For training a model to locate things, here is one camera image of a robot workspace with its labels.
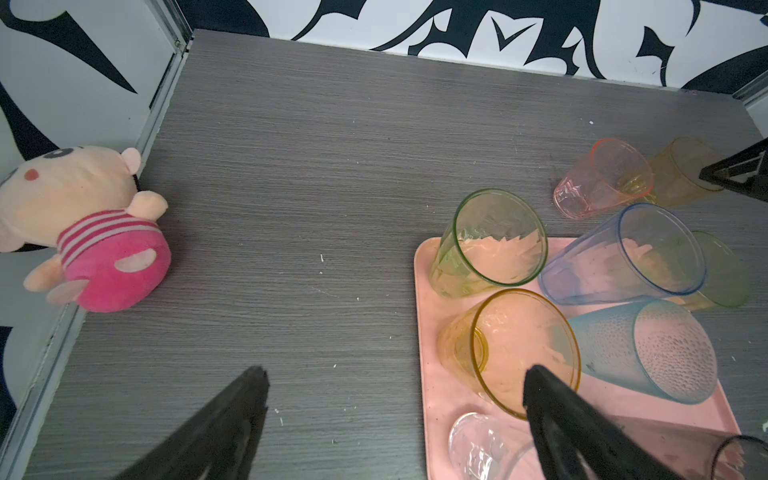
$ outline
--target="transparent cup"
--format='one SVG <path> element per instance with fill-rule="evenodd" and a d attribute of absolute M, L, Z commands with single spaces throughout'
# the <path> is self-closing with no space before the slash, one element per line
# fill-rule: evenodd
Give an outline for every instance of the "transparent cup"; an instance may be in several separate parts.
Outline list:
<path fill-rule="evenodd" d="M 768 477 L 768 444 L 676 423 L 611 417 L 643 450 L 686 480 L 763 480 Z"/>
<path fill-rule="evenodd" d="M 664 208 L 634 204 L 569 244 L 541 271 L 539 286 L 561 305 L 668 298 L 701 288 L 699 243 Z"/>
<path fill-rule="evenodd" d="M 524 420 L 523 384 L 533 365 L 546 366 L 573 390 L 581 378 L 571 327 L 529 290 L 502 290 L 457 316 L 438 334 L 437 354 L 456 379 Z"/>
<path fill-rule="evenodd" d="M 701 169 L 722 160 L 712 148 L 695 138 L 679 137 L 648 160 L 654 188 L 642 200 L 661 207 L 687 204 L 723 190 L 699 178 Z"/>
<path fill-rule="evenodd" d="M 662 399 L 694 405 L 717 386 L 707 333 L 682 306 L 647 300 L 569 320 L 584 373 Z"/>
<path fill-rule="evenodd" d="M 451 463 L 461 478 L 544 478 L 527 424 L 467 413 L 454 423 L 448 450 Z"/>
<path fill-rule="evenodd" d="M 699 243 L 707 264 L 707 278 L 699 291 L 669 300 L 688 310 L 702 310 L 716 306 L 737 308 L 750 293 L 750 280 L 744 265 L 722 240 L 707 232 L 691 232 Z"/>
<path fill-rule="evenodd" d="M 519 286 L 536 278 L 547 248 L 544 225 L 523 200 L 495 188 L 478 190 L 456 209 L 429 283 L 451 298 Z"/>
<path fill-rule="evenodd" d="M 635 147 L 616 138 L 598 141 L 554 189 L 554 205 L 580 220 L 646 195 L 654 185 L 650 165 Z"/>

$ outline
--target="wood grain surface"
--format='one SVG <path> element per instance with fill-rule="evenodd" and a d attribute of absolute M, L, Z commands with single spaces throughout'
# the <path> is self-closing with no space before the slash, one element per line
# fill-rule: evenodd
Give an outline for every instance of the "wood grain surface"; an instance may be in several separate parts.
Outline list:
<path fill-rule="evenodd" d="M 679 135 L 723 154 L 760 139 L 725 95 L 198 31 L 142 177 L 170 204 L 171 270 L 135 308 L 88 315 L 28 478 L 116 474 L 254 364 L 272 386 L 251 478 L 425 478 L 416 247 L 490 186 L 581 235 L 607 215 L 558 214 L 568 167 L 604 137 L 650 156 Z M 768 204 L 675 213 L 752 270 L 744 308 L 696 317 L 763 435 Z"/>

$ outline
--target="plush toy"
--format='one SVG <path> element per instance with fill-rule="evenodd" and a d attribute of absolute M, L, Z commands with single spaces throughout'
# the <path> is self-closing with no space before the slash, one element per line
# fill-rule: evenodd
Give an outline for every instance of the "plush toy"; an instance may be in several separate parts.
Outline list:
<path fill-rule="evenodd" d="M 50 303 L 76 300 L 92 312 L 127 309 L 154 290 L 170 265 L 155 223 L 168 204 L 137 192 L 140 165 L 135 148 L 62 148 L 0 182 L 0 252 L 25 242 L 58 249 L 27 275 L 27 290 L 50 290 Z"/>

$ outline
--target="tray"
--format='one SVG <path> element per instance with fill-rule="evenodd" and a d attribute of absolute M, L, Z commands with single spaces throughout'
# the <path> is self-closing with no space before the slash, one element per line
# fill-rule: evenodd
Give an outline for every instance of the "tray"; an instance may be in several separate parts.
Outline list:
<path fill-rule="evenodd" d="M 575 238 L 550 238 L 549 256 L 557 255 Z M 429 480 L 461 480 L 454 471 L 448 455 L 448 435 L 455 420 L 468 412 L 479 412 L 527 424 L 486 402 L 467 389 L 442 368 L 437 358 L 438 331 L 458 314 L 468 310 L 492 292 L 465 299 L 449 300 L 438 295 L 429 285 L 429 265 L 435 259 L 439 238 L 425 240 L 413 259 L 416 288 L 416 315 L 419 326 L 419 358 L 422 366 L 422 400 L 424 404 L 424 440 L 426 444 L 427 477 Z M 541 293 L 538 281 L 522 288 Z M 607 308 L 598 306 L 558 306 L 566 318 Z M 722 432 L 740 433 L 730 410 L 723 387 L 717 383 L 714 394 L 704 403 L 682 405 L 614 386 L 582 372 L 578 394 L 601 412 L 683 423 Z"/>

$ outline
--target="plush toy body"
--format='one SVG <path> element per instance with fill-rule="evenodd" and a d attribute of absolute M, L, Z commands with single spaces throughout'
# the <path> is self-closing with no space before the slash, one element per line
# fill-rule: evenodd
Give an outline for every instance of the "plush toy body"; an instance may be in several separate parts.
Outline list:
<path fill-rule="evenodd" d="M 25 162 L 0 183 L 0 251 L 24 242 L 58 253 L 24 281 L 51 290 L 48 301 L 77 300 L 92 312 L 140 302 L 162 281 L 170 249 L 156 220 L 165 199 L 137 192 L 138 151 L 77 147 Z"/>

